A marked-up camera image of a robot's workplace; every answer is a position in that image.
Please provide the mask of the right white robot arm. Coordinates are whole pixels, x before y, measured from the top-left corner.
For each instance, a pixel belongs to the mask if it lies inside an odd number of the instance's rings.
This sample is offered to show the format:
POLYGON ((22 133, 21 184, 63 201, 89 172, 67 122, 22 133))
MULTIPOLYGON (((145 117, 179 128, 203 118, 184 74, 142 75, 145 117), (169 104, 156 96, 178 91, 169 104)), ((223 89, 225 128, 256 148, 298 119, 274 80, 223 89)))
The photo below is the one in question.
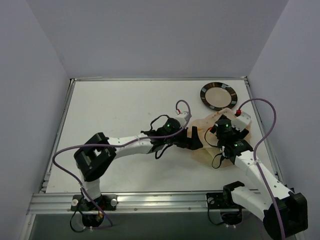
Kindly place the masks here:
POLYGON ((262 221, 273 240, 284 240, 308 228, 307 199, 283 185, 255 156, 245 140, 246 129, 237 129, 232 120, 215 122, 213 133, 221 151, 221 160, 230 160, 255 184, 259 193, 235 181, 223 187, 222 200, 227 206, 239 205, 262 221))

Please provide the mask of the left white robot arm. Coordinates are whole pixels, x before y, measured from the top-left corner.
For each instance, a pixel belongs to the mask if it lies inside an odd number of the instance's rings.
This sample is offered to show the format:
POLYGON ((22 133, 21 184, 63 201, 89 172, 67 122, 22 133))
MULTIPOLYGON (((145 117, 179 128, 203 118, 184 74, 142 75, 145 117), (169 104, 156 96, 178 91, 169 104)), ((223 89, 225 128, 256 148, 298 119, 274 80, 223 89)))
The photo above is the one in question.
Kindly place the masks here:
POLYGON ((100 177, 104 175, 112 161, 130 155, 157 153, 173 145, 189 150, 203 147, 197 127, 191 128, 189 137, 188 128, 171 117, 162 127, 141 131, 135 136, 109 138, 99 132, 85 145, 79 148, 73 157, 81 172, 81 183, 84 188, 82 202, 90 210, 100 206, 102 197, 100 177))

